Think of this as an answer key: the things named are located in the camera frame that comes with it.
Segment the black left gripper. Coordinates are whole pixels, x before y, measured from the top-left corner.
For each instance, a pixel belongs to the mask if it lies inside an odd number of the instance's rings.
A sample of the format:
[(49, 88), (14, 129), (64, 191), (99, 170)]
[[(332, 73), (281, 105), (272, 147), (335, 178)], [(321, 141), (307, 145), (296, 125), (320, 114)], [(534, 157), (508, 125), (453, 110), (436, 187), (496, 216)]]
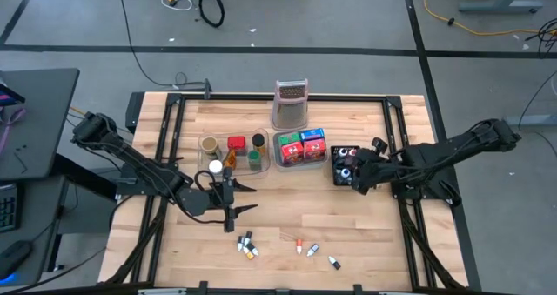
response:
[(241, 184), (237, 179), (235, 179), (233, 183), (231, 167), (225, 167), (223, 169), (222, 181), (216, 182), (212, 188), (217, 193), (220, 206), (223, 208), (225, 213), (225, 232), (233, 232), (235, 230), (234, 219), (236, 218), (236, 215), (257, 207), (256, 204), (243, 205), (236, 207), (235, 209), (232, 207), (232, 204), (234, 203), (234, 191), (256, 192), (257, 190)]

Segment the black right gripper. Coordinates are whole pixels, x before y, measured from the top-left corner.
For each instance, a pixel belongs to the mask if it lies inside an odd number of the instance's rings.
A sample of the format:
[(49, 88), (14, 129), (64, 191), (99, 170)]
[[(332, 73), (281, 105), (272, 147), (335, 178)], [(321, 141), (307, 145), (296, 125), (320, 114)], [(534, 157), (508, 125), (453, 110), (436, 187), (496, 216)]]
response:
[(387, 182), (391, 177), (387, 169), (391, 162), (384, 155), (388, 144), (381, 138), (375, 137), (371, 146), (371, 149), (357, 149), (352, 160), (351, 187), (362, 195), (366, 195), (377, 184)]

